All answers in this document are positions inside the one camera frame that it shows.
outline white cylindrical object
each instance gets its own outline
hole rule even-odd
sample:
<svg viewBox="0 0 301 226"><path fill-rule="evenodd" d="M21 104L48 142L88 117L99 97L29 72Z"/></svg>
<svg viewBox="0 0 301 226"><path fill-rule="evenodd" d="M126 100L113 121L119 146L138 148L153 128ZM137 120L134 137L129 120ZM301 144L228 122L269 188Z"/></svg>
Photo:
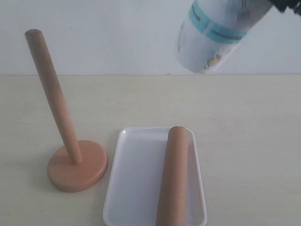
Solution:
<svg viewBox="0 0 301 226"><path fill-rule="evenodd" d="M177 60L194 73L216 70L271 7L269 0L195 0L177 38Z"/></svg>

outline teal stripe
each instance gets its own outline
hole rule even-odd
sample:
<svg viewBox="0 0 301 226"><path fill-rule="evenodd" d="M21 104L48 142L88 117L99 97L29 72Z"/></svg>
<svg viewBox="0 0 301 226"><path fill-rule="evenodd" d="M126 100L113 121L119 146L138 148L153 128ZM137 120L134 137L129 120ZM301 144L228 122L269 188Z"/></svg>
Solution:
<svg viewBox="0 0 301 226"><path fill-rule="evenodd" d="M219 43L236 44L247 34L247 31L232 30L210 19L200 8L197 0L189 11L189 19L199 32Z"/></svg>

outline white plastic tray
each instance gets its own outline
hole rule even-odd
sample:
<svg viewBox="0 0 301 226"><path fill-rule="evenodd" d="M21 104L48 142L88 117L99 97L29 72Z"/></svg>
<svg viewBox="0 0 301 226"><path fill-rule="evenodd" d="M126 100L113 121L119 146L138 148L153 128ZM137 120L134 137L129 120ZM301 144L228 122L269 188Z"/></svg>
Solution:
<svg viewBox="0 0 301 226"><path fill-rule="evenodd" d="M108 226L155 226L170 128L130 127L120 132L103 209ZM187 226L207 220L194 134L188 157Z"/></svg>

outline wooden cylinder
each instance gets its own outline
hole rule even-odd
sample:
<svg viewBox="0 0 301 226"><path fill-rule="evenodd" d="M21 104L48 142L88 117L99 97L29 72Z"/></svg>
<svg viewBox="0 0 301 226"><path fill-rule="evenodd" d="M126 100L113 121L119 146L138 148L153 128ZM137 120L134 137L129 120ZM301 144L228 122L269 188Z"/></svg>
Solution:
<svg viewBox="0 0 301 226"><path fill-rule="evenodd" d="M173 127L168 133L156 226L186 226L189 133Z"/></svg>
<svg viewBox="0 0 301 226"><path fill-rule="evenodd" d="M43 33L32 29L25 37L70 162L78 165L82 162L79 144Z"/></svg>

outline beige table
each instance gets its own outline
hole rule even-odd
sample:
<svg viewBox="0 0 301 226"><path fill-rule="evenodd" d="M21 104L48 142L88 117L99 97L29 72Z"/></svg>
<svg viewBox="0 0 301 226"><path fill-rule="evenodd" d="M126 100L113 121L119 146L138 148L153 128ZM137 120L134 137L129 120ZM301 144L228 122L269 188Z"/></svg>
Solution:
<svg viewBox="0 0 301 226"><path fill-rule="evenodd" d="M101 143L94 187L57 191L63 145L37 76L0 77L0 226L103 226L120 129L183 125L196 135L208 226L301 225L301 76L60 77L79 139Z"/></svg>

